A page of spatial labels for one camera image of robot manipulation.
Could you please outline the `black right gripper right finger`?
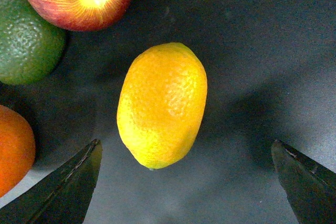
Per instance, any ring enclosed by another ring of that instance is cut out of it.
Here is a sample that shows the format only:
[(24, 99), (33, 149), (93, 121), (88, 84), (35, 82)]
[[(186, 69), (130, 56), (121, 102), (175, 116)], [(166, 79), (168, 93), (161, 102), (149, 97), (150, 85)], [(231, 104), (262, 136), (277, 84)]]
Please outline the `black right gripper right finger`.
[(298, 222), (335, 223), (335, 173), (279, 140), (271, 155)]

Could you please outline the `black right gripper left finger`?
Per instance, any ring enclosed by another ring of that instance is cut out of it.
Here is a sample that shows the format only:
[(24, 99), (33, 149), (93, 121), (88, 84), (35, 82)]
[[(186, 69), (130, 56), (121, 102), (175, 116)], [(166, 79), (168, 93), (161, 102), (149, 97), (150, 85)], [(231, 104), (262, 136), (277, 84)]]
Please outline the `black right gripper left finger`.
[(1, 223), (83, 223), (97, 184), (102, 145), (93, 140), (1, 208)]

